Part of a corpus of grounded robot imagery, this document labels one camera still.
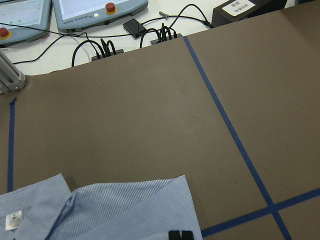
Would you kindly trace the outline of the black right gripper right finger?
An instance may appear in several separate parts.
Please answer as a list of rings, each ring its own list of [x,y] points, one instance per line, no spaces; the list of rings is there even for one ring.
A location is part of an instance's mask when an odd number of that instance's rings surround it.
[[[194,234],[191,230],[182,230],[181,231],[182,240],[194,240]]]

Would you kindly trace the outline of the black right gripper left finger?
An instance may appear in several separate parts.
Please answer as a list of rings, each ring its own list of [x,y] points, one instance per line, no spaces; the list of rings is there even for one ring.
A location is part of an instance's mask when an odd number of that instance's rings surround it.
[[[168,232],[168,239],[169,240],[182,240],[182,235],[179,230],[170,230]]]

